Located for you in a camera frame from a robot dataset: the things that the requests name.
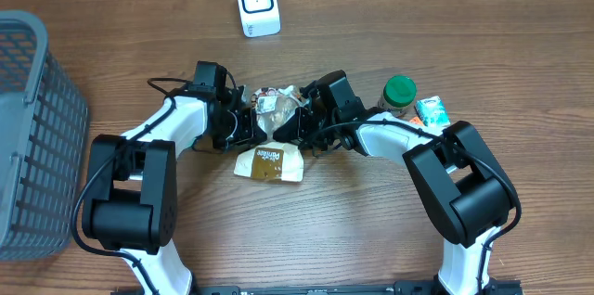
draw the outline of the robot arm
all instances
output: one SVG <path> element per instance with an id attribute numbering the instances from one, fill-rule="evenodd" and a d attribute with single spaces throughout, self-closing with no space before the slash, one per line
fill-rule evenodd
<path id="1" fill-rule="evenodd" d="M 297 140 L 302 147 L 323 150 L 338 139 L 343 147 L 364 156 L 384 157 L 406 166 L 427 215 L 444 237 L 444 259 L 437 277 L 440 290 L 454 295 L 476 294 L 484 245 L 507 222 L 509 211 L 515 206 L 493 173 L 451 147 L 455 144 L 463 148 L 510 183 L 474 127 L 457 122 L 442 131 L 404 122 L 389 112 L 365 109 L 343 71 L 313 82 L 302 94 L 313 95 L 313 105 L 308 111 L 295 113 L 292 122 L 275 132 L 275 139 Z M 317 118 L 331 122 L 321 130 L 326 133 L 318 134 L 320 127 L 309 123 L 319 122 Z M 296 127 L 305 128 L 305 132 Z M 308 138 L 311 135 L 320 138 L 312 140 Z M 467 166 L 471 173 L 455 183 L 450 174 Z M 484 257 L 485 266 L 490 250 Z M 486 268 L 481 275 L 483 289 L 489 283 Z"/>
<path id="2" fill-rule="evenodd" d="M 137 128 L 122 136 L 100 135 L 91 147 L 89 174 L 126 146 L 121 157 L 89 189 L 84 199 L 83 231 L 106 250 L 134 255 L 160 294 L 199 293 L 172 241 L 177 212 L 175 162 L 182 150 L 204 134 L 213 136 L 214 148 L 224 149 L 229 145 L 248 148 L 266 140 L 253 109 L 242 111 L 236 106 L 237 95 L 232 96 L 233 90 L 221 82 L 225 71 L 215 63 L 199 62 L 194 83 L 178 92 L 175 109 L 152 131 L 137 141 L 128 141 L 158 120 L 171 107 L 171 99 L 165 99 L 163 107 Z M 506 223 L 513 207 L 489 171 L 446 145 L 455 143 L 472 152 L 509 181 L 476 130 L 467 122 L 457 122 L 443 131 L 420 128 L 442 136 L 441 140 L 421 135 L 412 123 L 377 109 L 365 109 L 343 71 L 310 84 L 302 94 L 311 97 L 311 106 L 298 108 L 275 132 L 274 139 L 322 149 L 339 139 L 347 149 L 406 166 L 429 218 L 445 239 L 444 260 L 437 276 L 439 290 L 452 295 L 476 294 L 483 246 Z M 309 139 L 319 132 L 324 132 L 321 139 Z M 471 167 L 471 174 L 454 183 L 449 174 L 466 166 Z M 142 180 L 140 192 L 114 188 L 114 180 L 129 179 Z M 128 263 L 145 293 L 150 294 L 144 277 Z M 489 283 L 486 268 L 482 282 L 482 288 Z M 416 290 L 410 293 L 424 294 Z"/>
<path id="3" fill-rule="evenodd" d="M 380 114 L 376 114 L 369 118 L 370 121 L 389 121 L 389 122 L 400 122 L 401 124 L 406 124 L 409 126 L 413 126 L 416 129 L 419 127 L 414 126 L 412 123 L 404 122 L 402 120 L 396 119 L 392 114 L 388 112 L 383 112 Z M 428 133 L 434 135 L 441 135 L 442 132 L 428 128 L 422 127 L 420 128 Z M 432 142 L 431 139 L 423 136 L 419 136 L 416 133 L 404 130 L 402 128 L 398 128 L 395 126 L 390 125 L 375 125 L 375 124 L 362 124 L 356 130 L 356 138 L 361 144 L 362 151 L 370 157 L 384 157 L 388 160 L 395 162 L 396 164 L 402 166 L 408 166 L 408 169 L 413 173 L 418 173 L 420 170 L 420 166 L 415 166 L 414 161 L 412 159 L 412 155 L 408 152 L 416 147 L 425 146 Z M 435 167 L 431 167 L 432 170 L 427 172 L 426 174 L 431 175 L 440 171 L 440 167 L 437 163 L 434 164 Z M 454 164 L 450 164 L 446 170 L 447 173 L 453 173 L 457 170 L 458 167 Z M 461 238 L 465 236 L 464 234 L 464 227 L 458 229 L 459 233 L 455 234 L 456 231 L 454 230 L 455 226 L 454 223 L 457 221 L 459 217 L 458 214 L 455 214 L 456 210 L 453 209 L 453 214 L 448 214 L 445 209 L 441 209 L 438 207 L 438 203 L 434 202 L 433 199 L 443 199 L 449 204 L 454 203 L 456 206 L 457 199 L 460 199 L 461 194 L 458 192 L 454 192 L 451 197 L 447 198 L 445 192 L 437 193 L 435 192 L 439 189 L 439 186 L 442 188 L 446 188 L 447 180 L 445 181 L 434 181 L 436 183 L 435 187 L 427 187 L 425 186 L 425 181 L 415 181 L 415 185 L 419 190 L 421 198 L 423 199 L 423 204 L 425 209 L 427 209 L 427 213 L 430 214 L 432 218 L 432 222 L 435 227 L 440 231 L 440 233 L 445 237 L 444 238 L 444 257 L 442 261 L 442 266 L 438 273 L 438 280 L 445 291 L 448 294 L 460 294 L 460 295 L 473 295 L 478 292 L 477 286 L 477 271 L 480 268 L 480 257 L 481 252 L 483 250 L 483 246 L 486 240 L 492 237 L 495 233 L 500 230 L 500 224 L 502 220 L 497 220 L 494 224 L 488 223 L 488 221 L 483 220 L 483 224 L 487 224 L 486 226 L 490 226 L 487 228 L 481 235 L 479 235 L 474 242 L 471 244 L 468 242 L 467 246 L 460 244 Z M 484 198 L 485 199 L 496 199 L 497 203 L 500 203 L 504 206 L 503 209 L 498 209 L 499 214 L 490 217 L 502 217 L 507 219 L 507 210 L 505 206 L 507 206 L 508 202 L 507 196 L 505 196 L 504 192 L 498 191 L 499 187 L 494 186 L 492 187 L 492 192 L 485 192 Z M 477 214 L 484 213 L 485 208 L 490 208 L 491 201 L 481 201 L 477 200 L 476 203 L 486 203 L 486 205 L 481 206 L 480 210 L 478 210 L 478 206 L 474 207 L 477 209 L 475 212 Z M 444 218 L 452 217 L 454 220 L 444 220 Z M 485 266 L 488 266 L 489 258 L 491 255 L 491 250 L 487 251 L 485 257 Z M 483 270 L 482 276 L 482 284 L 483 288 L 489 284 L 489 275 L 487 273 L 487 269 Z"/>

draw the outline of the wooden table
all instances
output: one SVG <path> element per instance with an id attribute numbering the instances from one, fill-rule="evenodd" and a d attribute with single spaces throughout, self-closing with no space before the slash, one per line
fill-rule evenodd
<path id="1" fill-rule="evenodd" d="M 472 122 L 515 184 L 519 227 L 490 274 L 526 294 L 594 292 L 593 0 L 278 0 L 279 35 L 247 39 L 236 0 L 0 0 L 47 26 L 89 99 L 91 137 L 160 105 L 148 77 L 191 78 L 199 59 L 239 83 L 303 85 L 343 69 L 367 107 L 392 75 Z M 305 159 L 300 184 L 233 175 L 235 155 L 185 153 L 174 241 L 201 285 L 287 286 L 429 279 L 442 239 L 407 171 L 341 151 Z M 127 265 L 71 245 L 0 263 L 5 294 L 107 294 Z"/>

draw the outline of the black cable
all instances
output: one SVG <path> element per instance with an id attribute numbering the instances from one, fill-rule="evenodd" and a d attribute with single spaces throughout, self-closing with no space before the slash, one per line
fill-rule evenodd
<path id="1" fill-rule="evenodd" d="M 483 244 L 483 249 L 481 251 L 481 260 L 479 262 L 479 274 L 476 279 L 478 282 L 478 292 L 484 293 L 483 270 L 484 270 L 484 264 L 485 264 L 485 260 L 486 260 L 486 253 L 489 250 L 491 250 L 491 244 L 499 237 L 509 233 L 509 231 L 511 231 L 511 229 L 513 229 L 520 222 L 520 218 L 522 217 L 522 204 L 520 203 L 518 194 L 517 194 L 516 190 L 513 188 L 513 186 L 511 185 L 511 183 L 509 183 L 507 180 L 503 179 L 503 177 L 501 177 L 501 175 L 499 175 L 499 173 L 497 173 L 497 171 L 495 171 L 492 167 L 487 165 L 484 161 L 482 161 L 479 158 L 477 158 L 476 156 L 472 155 L 469 151 L 467 151 L 463 147 L 460 147 L 459 145 L 457 145 L 455 143 L 451 143 L 441 136 L 427 133 L 427 132 L 423 131 L 421 128 L 414 128 L 414 127 L 411 127 L 411 126 L 407 125 L 406 123 L 402 123 L 402 122 L 390 122 L 387 120 L 382 120 L 382 121 L 335 123 L 335 124 L 332 124 L 328 127 L 320 129 L 320 130 L 316 131 L 315 133 L 309 135 L 299 145 L 299 149 L 303 149 L 308 146 L 312 146 L 312 148 L 313 148 L 313 141 L 316 139 L 316 137 L 318 137 L 321 134 L 327 133 L 331 130 L 334 130 L 338 127 L 344 127 L 344 126 L 349 126 L 349 125 L 363 125 L 363 124 L 392 125 L 392 126 L 396 126 L 398 128 L 407 130 L 409 132 L 416 133 L 419 136 L 424 136 L 427 138 L 431 138 L 433 140 L 440 141 L 444 145 L 455 150 L 458 154 L 460 154 L 462 157 L 466 158 L 467 160 L 472 160 L 475 163 L 484 167 L 503 186 L 503 189 L 506 191 L 508 197 L 511 199 L 511 202 L 513 204 L 511 207 L 512 208 L 515 207 L 515 209 L 516 209 L 516 215 L 514 216 L 513 220 L 511 221 L 511 223 L 508 226 L 506 226 L 505 228 L 503 228 L 501 231 L 497 232 L 493 236 L 489 237 Z"/>
<path id="2" fill-rule="evenodd" d="M 74 238 L 74 241 L 76 242 L 76 244 L 78 244 L 78 246 L 81 247 L 81 249 L 83 249 L 87 252 L 94 253 L 94 254 L 101 255 L 101 256 L 124 258 L 124 259 L 127 259 L 130 262 L 132 262 L 132 267 L 138 268 L 138 271 L 144 278 L 145 283 L 147 284 L 150 291 L 153 294 L 158 295 L 159 291 L 152 284 L 149 274 L 147 273 L 147 270 L 144 268 L 144 266 L 142 265 L 140 260 L 138 260 L 134 255 L 132 255 L 131 253 L 128 253 L 128 252 L 101 250 L 101 249 L 96 249 L 91 246 L 88 246 L 81 239 L 81 236 L 78 233 L 78 224 L 77 224 L 78 213 L 79 213 L 79 210 L 81 209 L 81 205 L 83 204 L 84 197 L 87 195 L 89 189 L 93 186 L 93 184 L 97 181 L 98 177 L 105 171 L 105 169 L 107 169 L 107 167 L 111 164 L 111 162 L 114 161 L 115 158 L 118 157 L 118 155 L 120 155 L 120 153 L 123 152 L 132 142 L 135 142 L 136 140 L 138 140 L 138 138 L 142 137 L 143 135 L 148 134 L 152 129 L 154 129 L 156 126 L 161 124 L 165 119 L 167 119 L 167 117 L 169 117 L 169 115 L 171 115 L 171 113 L 173 113 L 173 111 L 175 110 L 174 97 L 171 96 L 169 92 L 165 91 L 163 88 L 156 85 L 154 82 L 180 82 L 180 83 L 185 83 L 186 84 L 185 86 L 187 86 L 188 83 L 191 83 L 190 81 L 179 79 L 179 78 L 150 78 L 147 80 L 148 85 L 150 85 L 154 89 L 158 90 L 159 92 L 162 92 L 165 95 L 165 97 L 167 97 L 171 100 L 171 106 L 167 109 L 167 111 L 165 111 L 163 113 L 163 115 L 161 115 L 159 118 L 157 118 L 157 120 L 155 120 L 154 122 L 152 122 L 150 124 L 147 124 L 142 131 L 140 131 L 138 134 L 130 137 L 126 141 L 126 143 L 124 143 L 123 145 L 118 147 L 101 164 L 101 166 L 99 166 L 99 168 L 97 169 L 95 174 L 93 174 L 93 176 L 88 180 L 88 182 L 84 186 L 83 191 L 81 191 L 81 194 L 80 194 L 78 200 L 76 201 L 76 205 L 74 206 L 74 210 L 72 211 L 72 215 L 71 215 L 71 233 L 72 233 L 72 237 Z"/>
<path id="3" fill-rule="evenodd" d="M 330 114 L 330 121 L 333 124 L 336 124 L 336 114 L 338 114 L 338 108 L 334 108 L 332 110 L 332 113 Z M 324 121 L 322 122 L 322 126 L 324 125 L 324 123 L 326 122 L 326 118 L 324 118 Z M 332 153 L 334 153 L 334 151 L 338 150 L 342 148 L 342 143 L 337 144 L 336 146 L 334 146 L 333 148 L 331 148 L 330 150 L 326 150 L 324 152 L 318 153 L 316 154 L 316 149 L 314 147 L 312 147 L 312 156 L 316 157 L 317 159 L 320 159 L 324 156 L 328 156 Z"/>
<path id="4" fill-rule="evenodd" d="M 231 72 L 229 72 L 229 70 L 225 69 L 225 74 L 229 77 L 229 79 L 231 80 L 231 83 L 233 83 L 233 89 L 237 90 L 238 85 L 235 84 L 235 78 L 233 78 L 233 75 L 231 74 Z"/>

